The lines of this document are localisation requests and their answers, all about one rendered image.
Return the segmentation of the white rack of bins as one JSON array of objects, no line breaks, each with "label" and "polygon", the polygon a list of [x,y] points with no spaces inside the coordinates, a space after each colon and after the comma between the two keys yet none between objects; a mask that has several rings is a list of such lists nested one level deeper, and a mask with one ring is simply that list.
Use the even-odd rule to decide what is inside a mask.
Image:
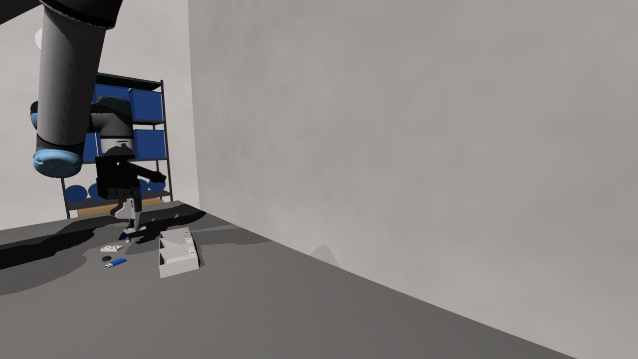
[{"label": "white rack of bins", "polygon": [[199,269],[198,257],[189,228],[161,231],[159,239],[161,279],[197,269]]}]

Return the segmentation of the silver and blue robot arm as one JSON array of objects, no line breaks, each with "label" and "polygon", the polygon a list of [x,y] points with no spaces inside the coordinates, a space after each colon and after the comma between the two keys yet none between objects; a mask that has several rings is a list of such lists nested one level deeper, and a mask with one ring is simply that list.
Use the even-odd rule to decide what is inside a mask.
[{"label": "silver and blue robot arm", "polygon": [[105,156],[135,153],[130,102],[98,96],[92,104],[106,30],[115,27],[122,2],[0,0],[0,25],[45,6],[38,101],[30,106],[30,119],[37,130],[33,165],[46,177],[80,172],[87,133],[100,133]]}]

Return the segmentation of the blue usb stick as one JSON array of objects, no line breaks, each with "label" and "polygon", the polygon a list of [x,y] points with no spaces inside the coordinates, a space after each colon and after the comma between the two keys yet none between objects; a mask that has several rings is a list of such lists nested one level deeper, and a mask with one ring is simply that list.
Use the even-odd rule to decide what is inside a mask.
[{"label": "blue usb stick", "polygon": [[109,268],[111,266],[116,266],[116,265],[124,263],[124,262],[126,262],[125,258],[119,258],[118,260],[114,260],[114,261],[110,262],[109,264],[106,264],[106,267]]}]

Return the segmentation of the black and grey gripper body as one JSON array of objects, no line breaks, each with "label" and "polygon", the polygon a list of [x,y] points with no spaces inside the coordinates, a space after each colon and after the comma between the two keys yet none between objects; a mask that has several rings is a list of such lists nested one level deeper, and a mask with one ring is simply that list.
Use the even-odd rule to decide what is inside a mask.
[{"label": "black and grey gripper body", "polygon": [[124,170],[127,160],[131,159],[136,159],[134,154],[95,157],[99,197],[105,200],[124,198],[133,194],[134,184],[141,187],[138,175]]}]

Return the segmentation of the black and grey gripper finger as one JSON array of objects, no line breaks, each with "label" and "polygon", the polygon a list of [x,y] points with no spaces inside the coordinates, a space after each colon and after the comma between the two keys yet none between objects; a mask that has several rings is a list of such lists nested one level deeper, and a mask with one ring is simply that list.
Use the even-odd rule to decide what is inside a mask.
[{"label": "black and grey gripper finger", "polygon": [[[127,198],[127,197],[119,198],[119,199],[118,199],[118,203],[119,203],[119,204],[118,204],[118,206],[116,206],[116,207],[114,207],[112,210],[110,210],[110,214],[111,214],[111,216],[115,216],[115,213],[116,213],[119,209],[121,209],[121,208],[123,207],[123,200],[124,200],[125,198]],[[130,222],[130,226],[131,226],[131,228],[133,228],[133,227],[134,227],[134,219],[129,219],[129,222]]]},{"label": "black and grey gripper finger", "polygon": [[123,207],[115,213],[117,219],[134,219],[135,231],[141,223],[141,211],[142,211],[142,196],[141,187],[134,184],[135,191],[132,194],[132,198],[125,198],[123,200]]}]

